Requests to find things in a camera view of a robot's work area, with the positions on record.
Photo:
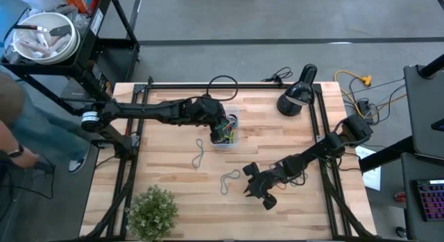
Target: gray floor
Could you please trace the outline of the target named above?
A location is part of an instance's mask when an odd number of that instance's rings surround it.
[[[120,2],[129,18],[137,2]],[[23,7],[18,0],[0,0],[0,17],[4,18],[0,36]],[[444,34],[443,20],[444,11],[437,0],[142,0],[135,34],[139,40],[440,37]],[[111,6],[100,36],[125,35]],[[402,78],[403,66],[428,63],[441,55],[443,49],[443,43],[143,46],[142,60],[136,66],[133,81],[145,82],[152,76],[156,82],[207,82],[219,74],[228,74],[238,81],[256,82],[285,66],[290,66],[296,75],[289,80],[296,80],[302,67],[313,63],[318,67],[317,81],[333,80],[336,70],[346,69],[359,75],[372,75],[372,84],[379,85]],[[54,80],[40,76],[39,79],[55,92],[67,83],[64,78]],[[339,80],[346,88],[351,77],[342,75]],[[378,103],[401,84],[364,91],[356,97],[367,97]],[[363,88],[355,82],[354,90]],[[38,92],[30,91],[37,97],[36,105],[78,121]],[[386,115],[387,110],[383,110],[382,118]],[[409,136],[406,99],[393,104],[390,119],[373,130],[374,135],[368,142],[373,145],[388,146]],[[77,235],[92,163],[75,176],[67,175],[62,170],[65,165],[60,165],[55,198],[49,202],[20,193],[26,196],[20,199],[26,201],[14,204],[2,241],[48,241]],[[368,189],[377,233],[386,238],[396,238],[394,227],[404,226],[399,208],[402,205],[393,201],[393,194],[403,188],[401,173],[399,162],[388,164],[382,169],[382,190]],[[48,182],[35,184],[48,186]],[[26,233],[19,232],[24,225],[36,221],[39,225],[28,225]]]

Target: black lamp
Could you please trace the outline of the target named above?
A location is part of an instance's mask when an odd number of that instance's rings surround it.
[[[300,113],[303,106],[314,102],[314,93],[311,84],[318,72],[313,64],[305,65],[300,74],[299,81],[285,90],[277,100],[277,109],[286,116],[295,116]]]

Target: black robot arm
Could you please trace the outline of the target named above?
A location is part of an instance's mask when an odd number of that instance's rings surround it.
[[[265,208],[273,208],[277,200],[268,190],[278,183],[288,183],[303,174],[308,164],[315,159],[337,158],[345,152],[345,146],[352,148],[368,141],[373,131],[368,124],[357,115],[349,116],[340,121],[333,132],[328,133],[324,139],[301,154],[289,155],[276,163],[274,168],[259,172],[256,163],[253,162],[244,167],[244,173],[251,176],[245,192],[250,193],[247,197],[254,196],[263,198]]]
[[[226,120],[225,110],[220,101],[209,94],[174,101],[162,101],[158,104],[93,103],[84,107],[82,129],[97,132],[105,142],[114,145],[117,157],[134,154],[133,140],[121,135],[111,125],[115,119],[154,119],[171,125],[209,126],[210,138],[216,143],[222,137],[219,126]]]

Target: potted plant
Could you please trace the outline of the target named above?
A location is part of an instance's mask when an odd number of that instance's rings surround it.
[[[170,235],[178,217],[174,195],[159,186],[149,187],[146,193],[135,196],[128,213],[127,230],[139,240],[160,241]]]

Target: wooden table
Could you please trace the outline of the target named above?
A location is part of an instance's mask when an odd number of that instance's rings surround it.
[[[133,83],[119,83],[114,97],[129,103]],[[345,118],[338,83],[321,83],[330,128]],[[270,192],[277,198],[277,205],[266,211],[262,200],[245,198],[243,193],[248,177],[242,174],[237,180],[228,179],[229,192],[220,192],[221,176],[257,162],[260,170],[268,169],[276,160],[300,153],[314,144],[308,107],[295,117],[283,116],[276,109],[281,89],[240,89],[237,97],[224,102],[240,109],[239,147],[232,150],[215,150],[210,143],[210,130],[194,126],[170,126],[154,120],[145,120],[135,192],[141,193],[158,184],[171,190],[179,209],[177,226],[171,237],[184,240],[294,240],[330,239],[321,174],[317,161],[312,162],[306,173],[307,182],[301,187],[274,187]],[[150,90],[149,103],[200,96],[201,89]],[[227,98],[231,89],[211,90],[214,98]],[[316,107],[318,125],[322,129],[321,115]],[[126,120],[116,120],[113,126],[124,132]],[[203,140],[205,154],[199,169],[191,160],[200,152],[196,139]],[[102,150],[98,162],[111,156],[111,149]],[[96,169],[81,235],[87,234],[102,218],[111,203],[118,160],[113,159]],[[359,167],[354,156],[344,156],[341,168]],[[375,234],[373,217],[366,190],[359,171],[341,171],[345,200],[367,230]],[[343,234],[339,208],[335,204],[336,220]],[[116,231],[121,217],[117,216]]]

